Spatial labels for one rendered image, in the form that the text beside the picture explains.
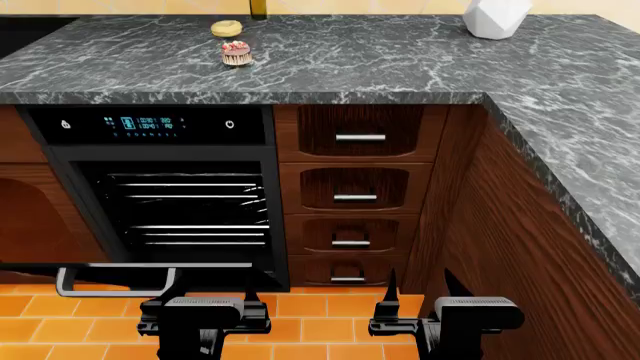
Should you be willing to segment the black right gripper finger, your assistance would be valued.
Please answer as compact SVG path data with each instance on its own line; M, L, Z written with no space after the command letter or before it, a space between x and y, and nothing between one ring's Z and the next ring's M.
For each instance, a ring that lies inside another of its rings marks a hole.
M397 289L397 276L394 268L391 269L386 293L383 302L399 302Z
M474 301L473 293L449 269L444 269L444 278L449 296L444 300L446 305L470 305Z

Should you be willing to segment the open oven door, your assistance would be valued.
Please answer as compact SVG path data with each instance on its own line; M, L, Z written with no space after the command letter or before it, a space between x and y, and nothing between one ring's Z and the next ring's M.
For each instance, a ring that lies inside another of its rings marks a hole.
M0 273L5 272L55 278L67 284L159 287L181 277L205 285L242 283L255 269L249 263L0 263Z

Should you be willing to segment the brown wooden cabinet door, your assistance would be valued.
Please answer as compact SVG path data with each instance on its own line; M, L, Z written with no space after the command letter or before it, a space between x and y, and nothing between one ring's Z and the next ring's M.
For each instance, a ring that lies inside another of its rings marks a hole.
M107 260L47 164L0 163L0 261L91 263Z

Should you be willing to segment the brown wooden drawer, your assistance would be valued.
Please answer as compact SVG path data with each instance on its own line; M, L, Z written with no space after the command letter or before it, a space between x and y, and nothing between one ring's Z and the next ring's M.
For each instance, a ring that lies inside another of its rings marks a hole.
M290 255L403 254L411 248L418 222L418 215L286 215L287 251ZM369 241L371 245L369 248L333 248L333 240Z
M282 163L282 206L287 215L411 214L420 212L429 163ZM334 194L376 194L375 203L335 203Z
M283 104L273 107L281 162L435 160L447 105ZM336 142L336 134L385 134L384 142Z
M290 283L294 287L357 286L383 287L391 269L400 281L406 269L403 256L380 255L291 255L288 257ZM332 284L330 277L365 277L363 284Z

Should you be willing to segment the brown wooden corner cabinet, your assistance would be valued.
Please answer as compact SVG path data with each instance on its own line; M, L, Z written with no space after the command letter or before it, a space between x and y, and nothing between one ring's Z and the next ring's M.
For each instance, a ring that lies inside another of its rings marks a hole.
M640 309L478 105L448 110L401 291L428 313L445 272L525 314L485 360L640 360Z

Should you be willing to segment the black built-in oven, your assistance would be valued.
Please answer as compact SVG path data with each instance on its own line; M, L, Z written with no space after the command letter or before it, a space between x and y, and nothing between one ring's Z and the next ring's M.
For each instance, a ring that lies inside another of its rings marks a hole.
M111 263L249 263L263 290L290 288L272 110L266 105L22 105L40 144ZM107 200L111 173L256 173L266 211L211 206L135 206ZM128 230L141 225L258 225L258 246L148 246Z

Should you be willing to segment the small chocolate cake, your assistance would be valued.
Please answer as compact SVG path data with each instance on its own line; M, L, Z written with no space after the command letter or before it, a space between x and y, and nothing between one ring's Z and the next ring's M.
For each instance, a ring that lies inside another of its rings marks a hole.
M222 62L230 66L249 65L253 61L251 48L244 41L231 41L222 44Z

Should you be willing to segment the yellow glazed donut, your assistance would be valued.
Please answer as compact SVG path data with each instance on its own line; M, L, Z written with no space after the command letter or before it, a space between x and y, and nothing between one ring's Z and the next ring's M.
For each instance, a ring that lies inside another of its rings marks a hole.
M243 26L237 20L221 20L213 23L210 30L212 35L216 37L233 38L242 32Z

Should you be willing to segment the white faceted vase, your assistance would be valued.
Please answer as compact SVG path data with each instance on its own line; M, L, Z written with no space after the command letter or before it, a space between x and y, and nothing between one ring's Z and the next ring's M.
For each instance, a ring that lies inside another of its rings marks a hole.
M462 17L475 37L502 40L514 35L532 6L532 0L472 0Z

